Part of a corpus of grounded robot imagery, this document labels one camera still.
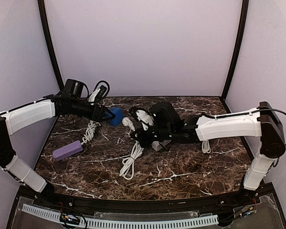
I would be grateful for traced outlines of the dark blue cube socket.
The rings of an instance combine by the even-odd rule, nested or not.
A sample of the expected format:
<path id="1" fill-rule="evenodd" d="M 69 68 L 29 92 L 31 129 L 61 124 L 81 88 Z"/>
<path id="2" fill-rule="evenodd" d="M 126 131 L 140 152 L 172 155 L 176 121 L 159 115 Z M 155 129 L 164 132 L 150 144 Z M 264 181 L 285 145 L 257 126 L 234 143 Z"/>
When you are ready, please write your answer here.
<path id="1" fill-rule="evenodd" d="M 115 115 L 115 118 L 109 121 L 110 126 L 118 126 L 124 119 L 124 114 L 121 108 L 112 107 L 110 111 Z"/>

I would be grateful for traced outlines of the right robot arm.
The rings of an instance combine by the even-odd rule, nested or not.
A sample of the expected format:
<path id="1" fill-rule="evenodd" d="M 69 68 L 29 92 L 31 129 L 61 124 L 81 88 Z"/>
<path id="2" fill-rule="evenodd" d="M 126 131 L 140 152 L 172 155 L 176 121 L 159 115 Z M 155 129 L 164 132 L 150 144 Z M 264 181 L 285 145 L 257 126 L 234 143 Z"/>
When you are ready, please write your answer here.
<path id="1" fill-rule="evenodd" d="M 193 144 L 218 138 L 259 137 L 259 152 L 243 180 L 244 189 L 255 191 L 274 161 L 286 151 L 278 111 L 268 102 L 260 102 L 258 107 L 238 113 L 199 114 L 181 119 L 169 102 L 156 103 L 149 110 L 133 106 L 129 113 L 142 126 L 131 133 L 131 138 L 146 148 L 155 141 Z"/>

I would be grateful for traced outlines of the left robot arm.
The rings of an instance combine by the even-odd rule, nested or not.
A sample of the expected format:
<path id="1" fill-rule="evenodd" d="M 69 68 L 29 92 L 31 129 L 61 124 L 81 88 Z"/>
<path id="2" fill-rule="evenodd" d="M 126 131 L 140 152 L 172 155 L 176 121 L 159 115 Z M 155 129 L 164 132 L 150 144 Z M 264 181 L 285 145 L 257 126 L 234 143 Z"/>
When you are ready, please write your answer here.
<path id="1" fill-rule="evenodd" d="M 39 121 L 60 115 L 77 115 L 98 123 L 115 118 L 115 114 L 103 105 L 56 95 L 0 113 L 0 167 L 37 193 L 46 192 L 53 186 L 16 154 L 10 136 Z"/>

